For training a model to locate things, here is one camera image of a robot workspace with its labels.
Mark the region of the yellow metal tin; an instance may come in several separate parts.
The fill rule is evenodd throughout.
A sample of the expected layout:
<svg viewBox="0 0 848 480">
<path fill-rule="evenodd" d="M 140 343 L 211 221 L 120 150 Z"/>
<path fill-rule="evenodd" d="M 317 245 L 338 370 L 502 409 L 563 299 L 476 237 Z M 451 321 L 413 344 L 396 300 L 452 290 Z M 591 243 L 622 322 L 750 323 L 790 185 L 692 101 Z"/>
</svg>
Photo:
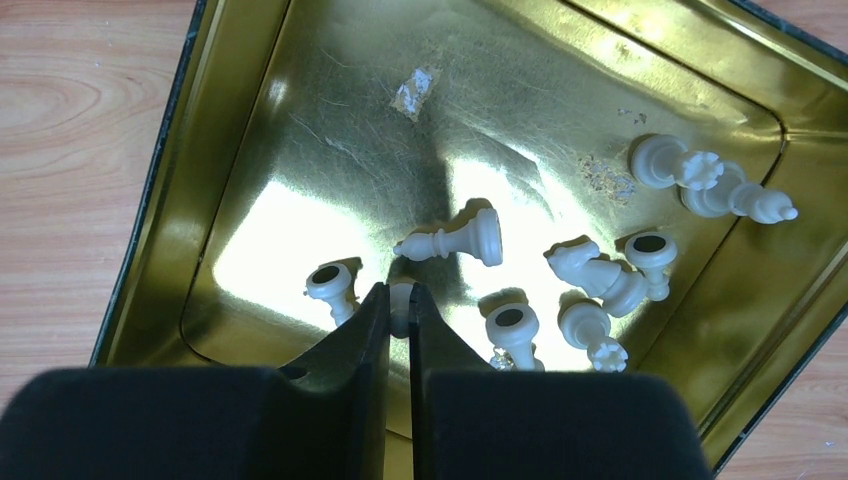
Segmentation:
<svg viewBox="0 0 848 480">
<path fill-rule="evenodd" d="M 546 251 L 650 230 L 669 297 L 612 334 L 721 469 L 847 314 L 846 54 L 748 1 L 199 1 L 92 361 L 283 365 L 342 262 L 587 370 Z"/>
</svg>

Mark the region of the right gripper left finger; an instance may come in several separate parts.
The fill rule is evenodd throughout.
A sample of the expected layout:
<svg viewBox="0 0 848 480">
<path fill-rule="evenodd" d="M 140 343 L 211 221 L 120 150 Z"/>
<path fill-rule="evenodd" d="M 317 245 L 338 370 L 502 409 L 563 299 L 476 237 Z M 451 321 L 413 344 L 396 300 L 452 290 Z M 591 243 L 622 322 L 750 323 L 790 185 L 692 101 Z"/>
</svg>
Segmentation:
<svg viewBox="0 0 848 480">
<path fill-rule="evenodd" d="M 349 320 L 279 368 L 285 478 L 382 478 L 390 320 L 389 288 L 377 283 Z"/>
</svg>

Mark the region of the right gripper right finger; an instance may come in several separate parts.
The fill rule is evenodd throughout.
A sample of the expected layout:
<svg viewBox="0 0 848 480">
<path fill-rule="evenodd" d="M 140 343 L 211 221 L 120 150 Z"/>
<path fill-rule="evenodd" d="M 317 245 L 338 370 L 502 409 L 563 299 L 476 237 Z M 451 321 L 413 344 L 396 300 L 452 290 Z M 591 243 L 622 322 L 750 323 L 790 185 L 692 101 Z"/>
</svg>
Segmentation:
<svg viewBox="0 0 848 480">
<path fill-rule="evenodd" d="M 409 302 L 413 473 L 416 479 L 447 478 L 454 457 L 448 433 L 466 403 L 463 380 L 492 368 L 443 319 L 429 290 L 413 286 Z"/>
</svg>

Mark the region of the white pawn chess piece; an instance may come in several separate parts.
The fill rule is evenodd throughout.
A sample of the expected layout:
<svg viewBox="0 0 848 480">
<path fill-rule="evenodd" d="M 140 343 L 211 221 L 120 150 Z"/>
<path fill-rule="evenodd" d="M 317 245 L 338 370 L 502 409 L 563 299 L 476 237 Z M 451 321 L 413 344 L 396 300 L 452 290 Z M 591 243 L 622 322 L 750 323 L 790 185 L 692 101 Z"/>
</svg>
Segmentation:
<svg viewBox="0 0 848 480">
<path fill-rule="evenodd" d="M 396 283 L 390 286 L 390 333 L 404 339 L 409 336 L 410 298 L 413 283 Z"/>
</svg>

